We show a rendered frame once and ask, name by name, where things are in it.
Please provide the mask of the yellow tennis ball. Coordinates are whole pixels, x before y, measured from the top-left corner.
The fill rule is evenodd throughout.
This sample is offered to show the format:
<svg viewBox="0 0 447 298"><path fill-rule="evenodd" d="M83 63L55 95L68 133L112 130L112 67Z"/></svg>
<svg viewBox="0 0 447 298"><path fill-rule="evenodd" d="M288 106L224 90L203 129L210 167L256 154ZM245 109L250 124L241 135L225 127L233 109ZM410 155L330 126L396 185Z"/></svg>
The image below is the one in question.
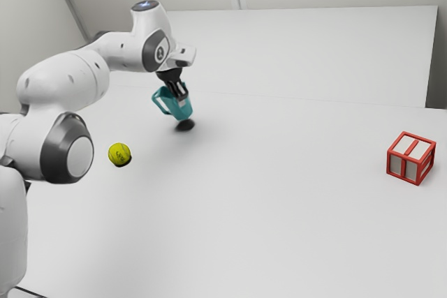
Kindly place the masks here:
<svg viewBox="0 0 447 298"><path fill-rule="evenodd" d="M132 159L129 147L121 142L112 144L108 149L109 161L116 167L124 167Z"/></svg>

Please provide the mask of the red and white cube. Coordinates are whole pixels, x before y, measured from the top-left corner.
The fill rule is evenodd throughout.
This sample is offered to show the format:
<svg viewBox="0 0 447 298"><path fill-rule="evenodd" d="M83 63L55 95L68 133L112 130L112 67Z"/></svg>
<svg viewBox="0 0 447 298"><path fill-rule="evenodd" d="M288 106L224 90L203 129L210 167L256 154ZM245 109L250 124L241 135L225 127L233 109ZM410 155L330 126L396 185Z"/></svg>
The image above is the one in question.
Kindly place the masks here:
<svg viewBox="0 0 447 298"><path fill-rule="evenodd" d="M402 131L387 150L386 173L419 186L434 166L437 143Z"/></svg>

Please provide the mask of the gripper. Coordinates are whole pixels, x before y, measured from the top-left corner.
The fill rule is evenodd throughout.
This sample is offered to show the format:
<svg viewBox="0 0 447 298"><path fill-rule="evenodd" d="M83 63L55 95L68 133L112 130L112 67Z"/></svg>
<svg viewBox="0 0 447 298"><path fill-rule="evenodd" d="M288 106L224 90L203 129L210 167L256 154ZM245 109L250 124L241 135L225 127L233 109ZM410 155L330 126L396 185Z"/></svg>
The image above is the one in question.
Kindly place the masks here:
<svg viewBox="0 0 447 298"><path fill-rule="evenodd" d="M186 105L186 100L189 97L189 91L181 81L180 76L182 68L171 68L163 71L156 71L156 76L163 82L177 101L179 106Z"/></svg>

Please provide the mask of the teal faceted mug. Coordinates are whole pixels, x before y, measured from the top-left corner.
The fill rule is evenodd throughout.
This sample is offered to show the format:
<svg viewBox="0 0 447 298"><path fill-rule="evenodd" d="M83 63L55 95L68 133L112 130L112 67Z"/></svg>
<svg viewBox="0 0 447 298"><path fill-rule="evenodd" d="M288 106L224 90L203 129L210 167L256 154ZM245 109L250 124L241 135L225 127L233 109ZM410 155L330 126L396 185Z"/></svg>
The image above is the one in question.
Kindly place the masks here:
<svg viewBox="0 0 447 298"><path fill-rule="evenodd" d="M152 101L164 114L172 115L176 120L183 121L193 113L189 92L184 82L177 82L181 95L177 97L167 86L160 87L153 95Z"/></svg>

